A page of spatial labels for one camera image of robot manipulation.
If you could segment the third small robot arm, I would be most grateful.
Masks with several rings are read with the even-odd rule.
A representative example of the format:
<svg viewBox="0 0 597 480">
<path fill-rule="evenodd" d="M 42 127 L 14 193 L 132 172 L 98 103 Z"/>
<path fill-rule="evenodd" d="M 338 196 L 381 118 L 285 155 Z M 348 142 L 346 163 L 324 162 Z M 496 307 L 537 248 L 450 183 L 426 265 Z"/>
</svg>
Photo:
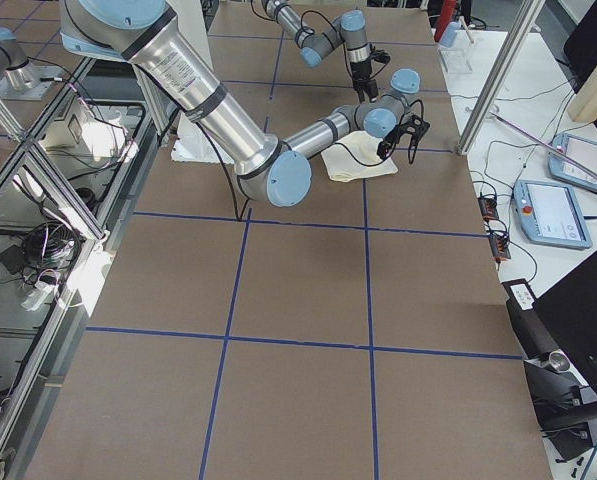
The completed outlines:
<svg viewBox="0 0 597 480">
<path fill-rule="evenodd" d="M 40 101 L 50 84 L 63 77 L 60 66 L 38 66 L 18 42 L 16 35 L 0 27 L 0 98 Z"/>
</svg>

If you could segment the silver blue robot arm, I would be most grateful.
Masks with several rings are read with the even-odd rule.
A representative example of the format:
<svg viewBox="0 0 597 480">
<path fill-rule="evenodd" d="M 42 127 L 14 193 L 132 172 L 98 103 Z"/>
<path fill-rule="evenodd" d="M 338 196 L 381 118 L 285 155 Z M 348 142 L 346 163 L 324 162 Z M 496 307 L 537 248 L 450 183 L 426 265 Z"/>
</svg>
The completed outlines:
<svg viewBox="0 0 597 480">
<path fill-rule="evenodd" d="M 376 49 L 368 40 L 366 18 L 362 10 L 354 9 L 329 20 L 315 10 L 298 14 L 288 1 L 260 1 L 262 14 L 249 2 L 252 13 L 260 19 L 277 23 L 293 39 L 300 56 L 310 68 L 319 66 L 339 47 L 345 50 L 344 65 L 361 103 L 378 99 L 376 74 L 373 63 L 383 66 L 390 56 Z"/>
<path fill-rule="evenodd" d="M 263 132 L 179 30 L 166 1 L 62 1 L 64 47 L 75 54 L 127 62 L 145 73 L 185 114 L 206 129 L 234 162 L 238 189 L 252 200 L 289 207 L 308 194 L 310 158 L 355 131 L 379 139 L 377 155 L 391 156 L 403 135 L 415 151 L 429 129 L 413 111 L 420 76 L 400 69 L 384 93 L 377 90 L 372 61 L 385 63 L 367 39 L 362 11 L 351 10 L 317 33 L 285 1 L 265 1 L 267 18 L 282 27 L 310 67 L 344 47 L 353 88 L 360 100 L 345 105 L 282 140 Z"/>
</svg>

